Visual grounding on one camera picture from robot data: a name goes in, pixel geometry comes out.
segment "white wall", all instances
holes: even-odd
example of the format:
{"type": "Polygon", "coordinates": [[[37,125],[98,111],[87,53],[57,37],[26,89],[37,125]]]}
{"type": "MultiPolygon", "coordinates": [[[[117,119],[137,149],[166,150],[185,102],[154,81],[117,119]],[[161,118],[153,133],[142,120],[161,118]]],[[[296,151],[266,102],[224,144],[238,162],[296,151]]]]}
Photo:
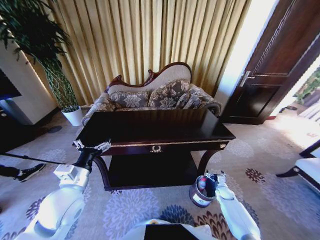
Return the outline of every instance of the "white wall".
{"type": "Polygon", "coordinates": [[[232,96],[278,1],[252,0],[214,96],[222,103],[222,110],[232,96]]]}
{"type": "Polygon", "coordinates": [[[5,75],[10,79],[16,89],[22,96],[17,96],[9,100],[1,100],[1,105],[5,108],[15,105],[17,109],[8,109],[17,120],[26,123],[21,118],[24,115],[27,122],[35,124],[53,109],[57,104],[50,96],[35,70],[28,61],[26,56],[21,52],[20,59],[17,61],[17,56],[13,54],[14,44],[8,44],[7,50],[4,44],[0,43],[0,68],[5,75]]]}
{"type": "Polygon", "coordinates": [[[273,110],[273,112],[270,114],[270,116],[276,116],[282,108],[292,104],[296,100],[296,97],[294,97],[294,94],[304,85],[304,83],[308,80],[308,78],[311,76],[311,74],[313,74],[314,71],[319,66],[320,66],[320,55],[314,60],[314,62],[304,72],[304,74],[295,83],[295,85],[293,85],[293,87],[285,95],[285,97],[281,100],[281,102],[278,104],[278,106],[273,110]]]}

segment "gold curtain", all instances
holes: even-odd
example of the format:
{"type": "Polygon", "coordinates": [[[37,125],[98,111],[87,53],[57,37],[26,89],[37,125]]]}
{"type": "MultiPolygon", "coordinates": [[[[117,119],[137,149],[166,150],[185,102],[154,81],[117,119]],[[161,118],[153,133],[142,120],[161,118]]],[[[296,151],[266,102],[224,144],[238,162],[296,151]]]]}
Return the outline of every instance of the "gold curtain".
{"type": "Polygon", "coordinates": [[[121,74],[142,83],[148,69],[186,62],[192,82],[215,93],[250,0],[58,0],[52,17],[69,34],[63,70],[80,105],[121,74]]]}

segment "wooden door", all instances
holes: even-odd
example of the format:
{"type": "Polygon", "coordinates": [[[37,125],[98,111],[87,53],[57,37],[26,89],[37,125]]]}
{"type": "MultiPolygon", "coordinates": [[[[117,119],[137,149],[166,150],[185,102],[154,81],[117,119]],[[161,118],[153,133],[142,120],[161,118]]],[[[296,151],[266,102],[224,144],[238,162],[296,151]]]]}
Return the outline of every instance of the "wooden door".
{"type": "Polygon", "coordinates": [[[279,0],[223,122],[262,124],[320,54],[319,36],[319,0],[279,0]]]}

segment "table lower shelf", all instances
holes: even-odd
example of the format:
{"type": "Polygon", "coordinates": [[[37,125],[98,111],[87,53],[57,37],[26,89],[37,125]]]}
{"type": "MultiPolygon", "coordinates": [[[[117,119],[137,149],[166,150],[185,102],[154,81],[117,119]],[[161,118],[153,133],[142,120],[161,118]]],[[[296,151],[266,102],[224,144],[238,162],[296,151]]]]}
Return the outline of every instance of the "table lower shelf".
{"type": "Polygon", "coordinates": [[[190,152],[115,155],[108,178],[107,191],[185,186],[195,182],[197,167],[190,152]]]}

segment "table drawer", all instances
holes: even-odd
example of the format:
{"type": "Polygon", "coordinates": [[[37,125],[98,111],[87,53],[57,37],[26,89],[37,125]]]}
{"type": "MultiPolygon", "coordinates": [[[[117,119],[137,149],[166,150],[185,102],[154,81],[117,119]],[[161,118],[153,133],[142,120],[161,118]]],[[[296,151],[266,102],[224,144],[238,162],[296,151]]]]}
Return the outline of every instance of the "table drawer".
{"type": "Polygon", "coordinates": [[[171,142],[154,144],[116,145],[102,155],[157,154],[172,151],[222,150],[229,141],[171,142]]]}

